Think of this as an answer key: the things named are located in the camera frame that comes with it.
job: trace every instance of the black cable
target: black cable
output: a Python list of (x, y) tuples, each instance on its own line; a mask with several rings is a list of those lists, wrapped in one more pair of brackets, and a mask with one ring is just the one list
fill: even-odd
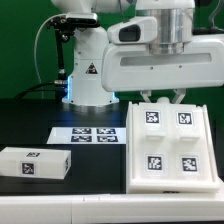
[(23, 95), (20, 97), (15, 98), (16, 100), (20, 100), (22, 99), (25, 95), (27, 95), (28, 93), (33, 93), (33, 92), (61, 92), (61, 90), (57, 90), (57, 89), (35, 89), (35, 90), (29, 90), (29, 91), (24, 91)]
[(36, 90), (38, 88), (41, 88), (41, 87), (44, 87), (44, 86), (51, 86), (51, 85), (54, 85), (54, 82), (44, 82), (44, 83), (41, 83), (41, 84), (38, 84), (38, 85), (35, 85), (19, 94), (17, 94), (14, 99), (22, 99), (27, 93), (29, 93), (30, 91), (33, 91), (33, 90)]

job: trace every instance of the black and white pattern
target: black and white pattern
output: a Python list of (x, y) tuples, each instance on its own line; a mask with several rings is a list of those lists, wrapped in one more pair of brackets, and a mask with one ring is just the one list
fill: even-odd
[(148, 171), (162, 171), (162, 156), (148, 156)]
[(91, 128), (73, 128), (72, 134), (73, 135), (90, 135), (92, 133)]
[(198, 172), (197, 158), (182, 158), (184, 172)]
[(67, 170), (68, 170), (68, 158), (65, 161), (65, 171), (67, 171)]
[(96, 131), (98, 135), (102, 135), (102, 134), (115, 135), (116, 134), (115, 128), (97, 128)]
[(92, 136), (72, 136), (71, 142), (92, 142)]
[(26, 157), (38, 157), (40, 153), (37, 152), (30, 152)]
[(97, 136), (98, 142), (118, 142), (117, 136)]
[(146, 123), (147, 124), (160, 124), (160, 112), (146, 111)]
[(22, 163), (22, 174), (23, 175), (35, 175), (34, 163)]
[(178, 115), (178, 125), (192, 125), (193, 116), (192, 113), (177, 113)]

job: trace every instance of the warning label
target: warning label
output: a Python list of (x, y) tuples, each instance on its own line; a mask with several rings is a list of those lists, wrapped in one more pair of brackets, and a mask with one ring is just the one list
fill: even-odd
[(98, 74), (96, 67), (93, 63), (87, 69), (86, 74)]

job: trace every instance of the green wall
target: green wall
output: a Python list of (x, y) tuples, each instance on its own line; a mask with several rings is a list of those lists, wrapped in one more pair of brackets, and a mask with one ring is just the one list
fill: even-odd
[[(196, 27), (207, 27), (208, 16), (218, 0), (209, 7), (197, 8), (194, 24)], [(0, 7), (0, 98), (13, 98), (17, 93), (38, 83), (33, 63), (33, 47), (36, 33), (41, 24), (59, 11), (50, 0), (1, 0)], [(132, 17), (131, 8), (126, 16)], [(216, 19), (219, 27), (224, 28), (224, 12)], [(100, 15), (105, 28), (121, 21), (121, 16)], [(65, 63), (68, 73), (73, 67), (73, 43), (64, 45)], [(57, 62), (54, 31), (44, 29), (38, 45), (38, 64), (42, 80), (52, 81), (57, 77)], [(155, 98), (161, 95), (172, 96), (172, 91), (153, 92)], [(205, 88), (188, 90), (186, 103), (207, 104), (212, 119), (224, 127), (223, 100), (224, 89)], [(119, 93), (121, 99), (141, 99), (139, 93)], [(39, 98), (40, 94), (31, 94), (28, 98)]]

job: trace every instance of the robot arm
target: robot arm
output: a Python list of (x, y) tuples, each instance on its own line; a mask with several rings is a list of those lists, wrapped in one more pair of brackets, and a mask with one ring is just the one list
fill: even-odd
[[(194, 0), (138, 0), (136, 17), (108, 30), (107, 91), (221, 86), (224, 36), (192, 36)], [(132, 38), (125, 39), (130, 33)]]
[[(115, 13), (120, 10), (119, 0), (51, 0), (62, 12), (78, 13)], [(122, 7), (127, 9), (135, 0), (121, 0)]]

